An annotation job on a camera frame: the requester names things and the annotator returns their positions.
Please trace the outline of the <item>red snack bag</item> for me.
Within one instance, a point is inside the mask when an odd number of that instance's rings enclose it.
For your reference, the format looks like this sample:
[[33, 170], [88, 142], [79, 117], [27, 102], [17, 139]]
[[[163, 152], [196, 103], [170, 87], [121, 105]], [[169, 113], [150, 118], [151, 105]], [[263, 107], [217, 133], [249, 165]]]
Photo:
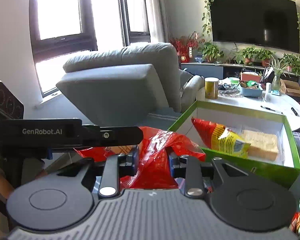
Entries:
[[120, 189], [177, 189], [179, 185], [170, 174], [167, 147], [178, 156], [190, 155], [205, 161], [206, 154], [185, 135], [146, 126], [141, 130], [138, 171], [135, 176], [121, 178]]

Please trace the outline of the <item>red yellow chip bag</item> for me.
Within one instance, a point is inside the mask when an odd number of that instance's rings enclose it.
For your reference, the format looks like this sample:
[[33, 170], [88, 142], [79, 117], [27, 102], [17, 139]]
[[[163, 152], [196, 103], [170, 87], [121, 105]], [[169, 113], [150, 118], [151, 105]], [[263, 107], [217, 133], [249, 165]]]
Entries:
[[197, 118], [192, 124], [208, 148], [235, 157], [248, 157], [250, 144], [227, 126]]

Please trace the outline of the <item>clear bread bag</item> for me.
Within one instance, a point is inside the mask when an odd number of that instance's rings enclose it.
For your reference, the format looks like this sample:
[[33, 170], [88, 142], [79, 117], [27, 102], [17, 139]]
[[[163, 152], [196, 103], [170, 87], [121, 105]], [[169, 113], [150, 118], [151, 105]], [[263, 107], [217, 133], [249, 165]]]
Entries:
[[249, 143], [248, 156], [275, 161], [279, 155], [278, 139], [275, 134], [244, 130], [242, 138]]

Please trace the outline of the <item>grey sofa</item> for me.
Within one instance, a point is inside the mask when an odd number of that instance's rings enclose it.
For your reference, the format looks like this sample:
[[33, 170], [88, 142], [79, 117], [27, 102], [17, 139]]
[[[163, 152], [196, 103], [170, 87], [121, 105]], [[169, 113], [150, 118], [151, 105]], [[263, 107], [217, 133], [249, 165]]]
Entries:
[[204, 87], [204, 78], [180, 69], [175, 47], [163, 42], [79, 53], [63, 68], [57, 88], [98, 126], [136, 126], [168, 107], [183, 114]]

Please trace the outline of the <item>yellow tin can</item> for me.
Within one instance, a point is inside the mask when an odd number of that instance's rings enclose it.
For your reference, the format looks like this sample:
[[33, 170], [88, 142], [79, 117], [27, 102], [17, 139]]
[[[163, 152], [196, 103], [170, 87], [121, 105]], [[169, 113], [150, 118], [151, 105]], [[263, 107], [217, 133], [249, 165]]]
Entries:
[[205, 78], [205, 98], [217, 99], [218, 98], [218, 84], [219, 79], [216, 77]]

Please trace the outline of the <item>light blue tray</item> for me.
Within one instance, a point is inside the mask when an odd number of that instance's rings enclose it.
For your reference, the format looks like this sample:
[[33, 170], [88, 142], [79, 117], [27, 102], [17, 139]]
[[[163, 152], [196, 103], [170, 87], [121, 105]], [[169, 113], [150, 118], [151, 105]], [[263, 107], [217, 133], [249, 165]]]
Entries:
[[262, 95], [262, 87], [256, 81], [240, 82], [240, 93], [245, 97], [259, 98]]

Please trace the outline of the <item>green cardboard box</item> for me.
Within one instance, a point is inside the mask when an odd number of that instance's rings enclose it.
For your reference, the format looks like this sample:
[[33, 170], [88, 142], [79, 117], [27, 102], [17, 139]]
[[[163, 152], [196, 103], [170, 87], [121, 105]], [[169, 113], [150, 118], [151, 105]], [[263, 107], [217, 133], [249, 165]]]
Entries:
[[[215, 151], [206, 146], [191, 119], [197, 118], [224, 125], [238, 135], [244, 131], [254, 131], [277, 136], [279, 154], [274, 161], [248, 156], [241, 158]], [[187, 136], [197, 143], [206, 154], [206, 160], [213, 157], [224, 158], [236, 166], [269, 179], [285, 188], [290, 188], [300, 174], [300, 158], [293, 133], [284, 115], [252, 110], [238, 106], [213, 102], [196, 101], [168, 129]]]

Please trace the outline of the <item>white oval coffee table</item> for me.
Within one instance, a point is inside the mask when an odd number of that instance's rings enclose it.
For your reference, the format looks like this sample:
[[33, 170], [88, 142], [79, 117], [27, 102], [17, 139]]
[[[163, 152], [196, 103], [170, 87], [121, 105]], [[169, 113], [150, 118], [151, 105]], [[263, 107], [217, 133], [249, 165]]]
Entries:
[[292, 131], [300, 129], [300, 104], [297, 101], [286, 94], [281, 94], [280, 96], [270, 94], [268, 101], [266, 101], [264, 94], [265, 92], [259, 98], [245, 97], [240, 93], [235, 97], [219, 95], [217, 99], [211, 100], [205, 98], [205, 88], [201, 88], [196, 94], [196, 100], [275, 113], [261, 108], [261, 106], [266, 106], [281, 111], [286, 116]]

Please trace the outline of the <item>red flower decoration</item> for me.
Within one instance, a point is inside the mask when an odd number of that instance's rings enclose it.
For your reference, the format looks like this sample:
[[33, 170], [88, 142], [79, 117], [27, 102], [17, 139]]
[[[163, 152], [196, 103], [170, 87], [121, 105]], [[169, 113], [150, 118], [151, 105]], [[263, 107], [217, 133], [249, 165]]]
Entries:
[[180, 63], [189, 63], [191, 51], [198, 49], [205, 42], [203, 35], [199, 35], [196, 31], [189, 36], [181, 36], [180, 38], [171, 38], [170, 43], [175, 47]]

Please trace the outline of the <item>brown cardboard box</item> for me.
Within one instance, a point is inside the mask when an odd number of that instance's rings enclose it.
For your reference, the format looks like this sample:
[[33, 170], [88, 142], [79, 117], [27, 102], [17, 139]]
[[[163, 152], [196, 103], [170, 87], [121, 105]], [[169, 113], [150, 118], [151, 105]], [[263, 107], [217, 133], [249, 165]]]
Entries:
[[289, 96], [300, 97], [300, 85], [297, 82], [289, 81], [289, 80], [280, 80], [281, 82], [281, 90], [280, 92], [283, 94], [287, 94]]

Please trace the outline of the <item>glass vase with plant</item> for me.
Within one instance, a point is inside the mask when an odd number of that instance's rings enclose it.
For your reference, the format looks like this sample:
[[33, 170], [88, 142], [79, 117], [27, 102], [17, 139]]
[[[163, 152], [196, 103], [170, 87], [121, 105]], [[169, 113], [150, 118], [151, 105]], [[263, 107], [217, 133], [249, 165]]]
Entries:
[[271, 61], [269, 62], [269, 68], [274, 73], [274, 78], [271, 83], [271, 93], [275, 95], [280, 95], [281, 91], [281, 75], [285, 74], [287, 70], [288, 64], [284, 63], [283, 60], [276, 59], [272, 57]]

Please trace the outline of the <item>black wall television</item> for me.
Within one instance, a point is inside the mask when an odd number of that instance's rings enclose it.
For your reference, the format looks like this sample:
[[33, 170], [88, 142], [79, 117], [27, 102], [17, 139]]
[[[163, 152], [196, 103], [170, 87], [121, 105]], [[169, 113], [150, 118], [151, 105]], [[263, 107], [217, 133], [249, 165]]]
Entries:
[[300, 51], [299, 20], [294, 1], [209, 1], [214, 41]]

